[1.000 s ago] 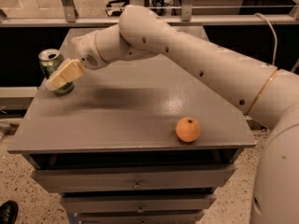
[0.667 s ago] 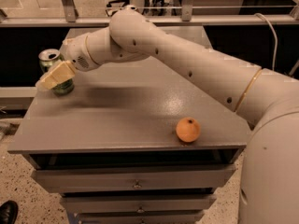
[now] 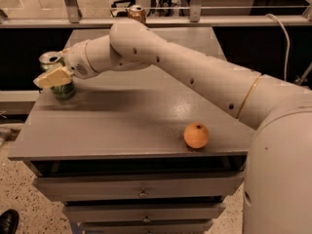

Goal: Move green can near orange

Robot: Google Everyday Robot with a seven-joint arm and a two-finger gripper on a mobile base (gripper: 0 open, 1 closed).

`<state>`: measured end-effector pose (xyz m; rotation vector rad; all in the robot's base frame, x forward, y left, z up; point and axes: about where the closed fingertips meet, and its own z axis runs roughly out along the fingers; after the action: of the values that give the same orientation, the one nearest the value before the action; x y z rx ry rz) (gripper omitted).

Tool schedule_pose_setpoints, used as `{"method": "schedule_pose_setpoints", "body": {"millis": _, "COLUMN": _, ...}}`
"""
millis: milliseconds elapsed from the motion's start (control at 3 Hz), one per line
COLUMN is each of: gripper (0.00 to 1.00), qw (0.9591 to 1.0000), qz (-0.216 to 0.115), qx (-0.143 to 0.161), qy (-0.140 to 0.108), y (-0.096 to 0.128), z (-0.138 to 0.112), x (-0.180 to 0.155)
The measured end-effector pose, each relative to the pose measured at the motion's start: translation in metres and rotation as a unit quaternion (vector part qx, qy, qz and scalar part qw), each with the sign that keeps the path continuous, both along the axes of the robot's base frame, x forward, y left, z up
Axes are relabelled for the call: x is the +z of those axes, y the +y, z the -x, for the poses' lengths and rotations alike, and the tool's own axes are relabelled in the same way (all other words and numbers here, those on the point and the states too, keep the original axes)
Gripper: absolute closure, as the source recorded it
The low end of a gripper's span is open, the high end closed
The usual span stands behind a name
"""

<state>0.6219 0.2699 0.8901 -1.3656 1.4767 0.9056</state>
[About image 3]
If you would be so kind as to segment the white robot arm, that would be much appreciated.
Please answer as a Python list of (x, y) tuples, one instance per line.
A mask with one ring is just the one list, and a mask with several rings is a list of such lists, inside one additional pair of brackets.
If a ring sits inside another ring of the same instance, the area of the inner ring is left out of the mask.
[(106, 70), (156, 65), (253, 128), (245, 172), (243, 234), (312, 233), (312, 92), (169, 42), (134, 19), (60, 52), (65, 65), (35, 79), (40, 88)]

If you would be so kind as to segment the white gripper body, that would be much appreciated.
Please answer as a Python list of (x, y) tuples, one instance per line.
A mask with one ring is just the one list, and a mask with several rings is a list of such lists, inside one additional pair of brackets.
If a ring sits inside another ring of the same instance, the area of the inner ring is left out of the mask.
[(96, 77), (98, 73), (89, 64), (87, 58), (88, 40), (79, 42), (71, 47), (68, 54), (64, 56), (64, 61), (73, 75), (79, 79), (89, 79)]

